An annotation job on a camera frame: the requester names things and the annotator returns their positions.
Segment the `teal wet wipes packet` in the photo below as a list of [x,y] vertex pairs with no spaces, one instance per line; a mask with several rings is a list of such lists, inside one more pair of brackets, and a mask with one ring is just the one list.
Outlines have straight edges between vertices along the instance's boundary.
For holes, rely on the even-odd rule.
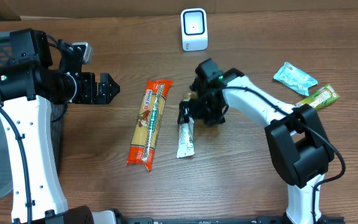
[[273,76],[273,79],[303,96],[308,96],[309,89],[318,84],[318,81],[315,78],[289,62],[283,64]]

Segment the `red spaghetti packet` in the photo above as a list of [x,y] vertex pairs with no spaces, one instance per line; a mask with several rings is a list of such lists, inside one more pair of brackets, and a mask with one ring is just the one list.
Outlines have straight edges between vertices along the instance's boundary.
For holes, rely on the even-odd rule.
[[143,164],[148,171],[157,145],[163,110],[172,80],[148,80],[137,115],[126,165]]

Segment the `green snack packet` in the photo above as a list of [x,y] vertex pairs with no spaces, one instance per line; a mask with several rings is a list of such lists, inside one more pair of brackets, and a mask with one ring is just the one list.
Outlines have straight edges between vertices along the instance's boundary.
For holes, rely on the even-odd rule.
[[334,103],[338,98],[339,94],[330,84],[327,84],[314,92],[312,95],[299,101],[295,106],[299,108],[307,104],[316,110],[320,110]]

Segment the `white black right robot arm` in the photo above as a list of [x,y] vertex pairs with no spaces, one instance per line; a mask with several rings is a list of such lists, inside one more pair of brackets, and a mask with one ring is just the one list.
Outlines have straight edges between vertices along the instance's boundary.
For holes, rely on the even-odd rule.
[[319,190],[334,159],[334,148],[310,105],[284,103],[255,86],[240,70],[222,71],[207,59],[196,70],[190,93],[179,104],[179,145],[193,147],[194,123],[223,124],[234,108],[264,128],[272,164],[288,185],[284,223],[327,223],[319,209]]

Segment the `white tube gold cap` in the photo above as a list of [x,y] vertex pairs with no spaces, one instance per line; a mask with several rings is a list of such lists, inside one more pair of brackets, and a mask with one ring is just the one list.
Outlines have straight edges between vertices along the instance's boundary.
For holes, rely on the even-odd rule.
[[179,125],[179,138],[177,158],[190,157],[195,154],[194,126],[195,121],[191,116],[190,103],[197,99],[195,92],[185,93],[179,104],[177,123]]

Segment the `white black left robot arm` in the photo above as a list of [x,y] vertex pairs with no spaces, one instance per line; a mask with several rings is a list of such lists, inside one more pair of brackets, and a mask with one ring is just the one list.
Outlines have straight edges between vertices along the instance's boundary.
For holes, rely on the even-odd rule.
[[9,150],[13,223],[116,223],[112,210],[70,208],[59,183],[52,146],[55,105],[107,105],[119,93],[110,74],[84,72],[87,42],[69,43],[41,30],[12,31],[11,58],[0,67],[0,119]]

